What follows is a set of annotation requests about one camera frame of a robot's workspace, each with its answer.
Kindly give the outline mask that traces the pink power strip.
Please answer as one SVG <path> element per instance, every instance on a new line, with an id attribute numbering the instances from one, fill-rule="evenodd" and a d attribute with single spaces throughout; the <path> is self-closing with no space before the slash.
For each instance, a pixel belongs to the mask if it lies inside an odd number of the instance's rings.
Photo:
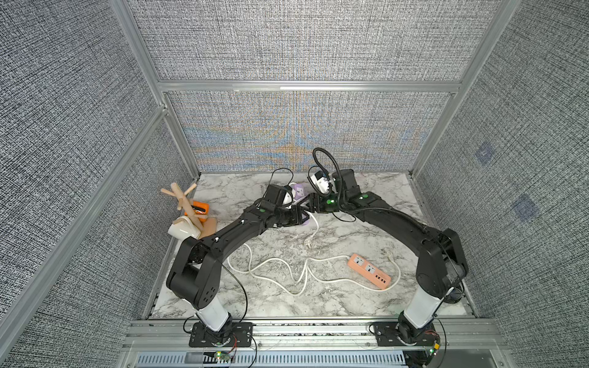
<path id="1" fill-rule="evenodd" d="M 393 285 L 389 274 L 381 271 L 380 268 L 377 268 L 357 253 L 351 255 L 348 267 L 382 291 Z"/>

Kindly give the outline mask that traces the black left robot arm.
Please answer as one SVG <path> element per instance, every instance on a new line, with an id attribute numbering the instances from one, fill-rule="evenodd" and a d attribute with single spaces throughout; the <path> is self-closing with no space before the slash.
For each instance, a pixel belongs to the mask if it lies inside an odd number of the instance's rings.
<path id="1" fill-rule="evenodd" d="M 270 184 L 262 198 L 229 225 L 202 239 L 183 240 L 166 286 L 193 307 L 209 331 L 227 334 L 232 329 L 232 316 L 217 298 L 226 259 L 270 228 L 300 225 L 304 221 L 302 209 L 294 204 L 292 188 Z"/>

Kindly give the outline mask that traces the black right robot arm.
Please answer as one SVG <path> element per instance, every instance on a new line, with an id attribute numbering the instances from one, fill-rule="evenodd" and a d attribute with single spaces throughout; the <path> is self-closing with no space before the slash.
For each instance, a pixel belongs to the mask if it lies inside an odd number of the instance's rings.
<path id="1" fill-rule="evenodd" d="M 315 213 L 343 212 L 374 225 L 403 243 L 417 256 L 418 288 L 400 314 L 397 329 L 404 333 L 425 331 L 446 297 L 468 274 L 460 237 L 452 229 L 438 230 L 395 209 L 379 195 L 360 189 L 353 170 L 328 176 L 319 170 L 308 176 L 314 192 L 308 196 Z"/>

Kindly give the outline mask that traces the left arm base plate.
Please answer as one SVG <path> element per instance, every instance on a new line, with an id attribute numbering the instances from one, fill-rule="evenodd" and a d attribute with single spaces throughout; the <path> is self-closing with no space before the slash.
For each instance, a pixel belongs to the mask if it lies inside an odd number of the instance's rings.
<path id="1" fill-rule="evenodd" d="M 189 347 L 194 348 L 230 348 L 251 347 L 253 323 L 236 323 L 231 328 L 212 331 L 203 323 L 195 323 L 191 330 Z"/>

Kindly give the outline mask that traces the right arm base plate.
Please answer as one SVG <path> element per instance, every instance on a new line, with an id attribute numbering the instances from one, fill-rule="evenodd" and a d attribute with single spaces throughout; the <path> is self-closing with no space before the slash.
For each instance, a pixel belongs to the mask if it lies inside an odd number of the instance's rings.
<path id="1" fill-rule="evenodd" d="M 435 347 L 441 341 L 432 323 L 415 328 L 409 322 L 375 322 L 369 330 L 379 347 Z"/>

